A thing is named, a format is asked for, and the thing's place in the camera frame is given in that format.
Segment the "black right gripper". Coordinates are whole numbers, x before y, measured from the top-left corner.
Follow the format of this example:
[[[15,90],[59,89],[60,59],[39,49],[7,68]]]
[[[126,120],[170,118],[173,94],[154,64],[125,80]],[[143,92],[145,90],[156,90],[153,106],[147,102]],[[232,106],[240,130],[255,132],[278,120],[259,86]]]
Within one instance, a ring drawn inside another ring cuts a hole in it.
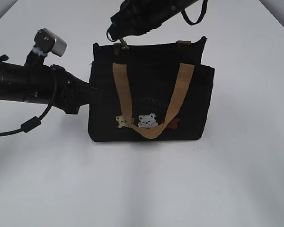
[[[111,17],[108,34],[112,40],[140,36],[194,4],[195,0],[124,0]]]

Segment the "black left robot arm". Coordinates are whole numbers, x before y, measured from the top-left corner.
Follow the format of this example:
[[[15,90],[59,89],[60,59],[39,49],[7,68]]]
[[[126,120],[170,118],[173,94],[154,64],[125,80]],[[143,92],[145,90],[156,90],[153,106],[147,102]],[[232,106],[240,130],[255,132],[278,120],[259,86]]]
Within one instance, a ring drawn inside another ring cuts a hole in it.
[[[66,114],[77,114],[83,105],[103,101],[104,92],[76,78],[58,65],[28,67],[0,57],[0,100],[52,104]]]

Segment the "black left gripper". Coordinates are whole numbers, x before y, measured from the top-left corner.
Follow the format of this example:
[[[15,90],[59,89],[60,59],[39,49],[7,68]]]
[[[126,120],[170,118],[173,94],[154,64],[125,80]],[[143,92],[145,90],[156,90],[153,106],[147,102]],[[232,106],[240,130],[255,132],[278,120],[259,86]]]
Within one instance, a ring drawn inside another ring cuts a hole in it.
[[[52,65],[51,69],[57,82],[54,107],[66,114],[78,114],[81,106],[101,102],[100,89],[78,79],[61,66]]]

